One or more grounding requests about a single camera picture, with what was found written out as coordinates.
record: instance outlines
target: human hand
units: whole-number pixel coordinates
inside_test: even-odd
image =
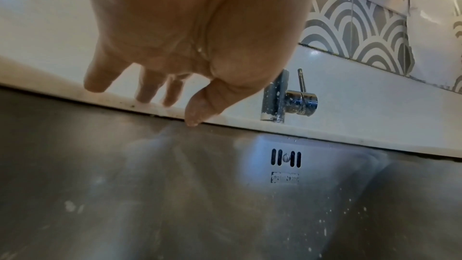
[[[91,0],[100,37],[84,86],[103,92],[142,65],[136,99],[164,83],[164,106],[193,73],[211,80],[185,110],[195,126],[273,81],[291,57],[311,0]]]

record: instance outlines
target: faucet lever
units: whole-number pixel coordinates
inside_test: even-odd
[[[298,82],[300,83],[300,91],[307,92],[307,88],[305,87],[305,79],[303,78],[303,70],[301,68],[298,69]]]

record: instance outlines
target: backsplash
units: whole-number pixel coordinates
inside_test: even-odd
[[[300,43],[403,76],[412,65],[406,17],[368,0],[314,0]]]

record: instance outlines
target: faucet body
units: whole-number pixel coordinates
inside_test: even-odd
[[[305,92],[303,72],[298,70],[300,91],[288,91],[289,71],[283,70],[278,78],[265,88],[261,120],[284,123],[285,114],[311,116],[318,108],[318,97]]]

